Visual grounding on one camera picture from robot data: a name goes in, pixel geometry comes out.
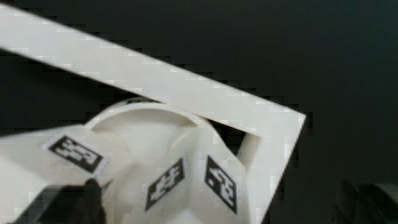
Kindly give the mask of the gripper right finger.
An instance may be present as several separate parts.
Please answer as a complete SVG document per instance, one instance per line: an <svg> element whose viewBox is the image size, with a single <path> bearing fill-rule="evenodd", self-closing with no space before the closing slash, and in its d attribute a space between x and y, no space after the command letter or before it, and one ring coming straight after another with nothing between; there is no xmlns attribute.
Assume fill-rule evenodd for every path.
<svg viewBox="0 0 398 224"><path fill-rule="evenodd" d="M340 182L333 224L398 224L398 184Z"/></svg>

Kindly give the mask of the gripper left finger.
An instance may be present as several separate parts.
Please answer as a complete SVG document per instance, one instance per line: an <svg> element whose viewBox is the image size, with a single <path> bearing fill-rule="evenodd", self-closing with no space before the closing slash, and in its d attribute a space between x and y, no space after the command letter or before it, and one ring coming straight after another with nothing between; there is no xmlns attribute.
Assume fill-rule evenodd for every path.
<svg viewBox="0 0 398 224"><path fill-rule="evenodd" d="M107 224L98 181L46 186L11 224Z"/></svg>

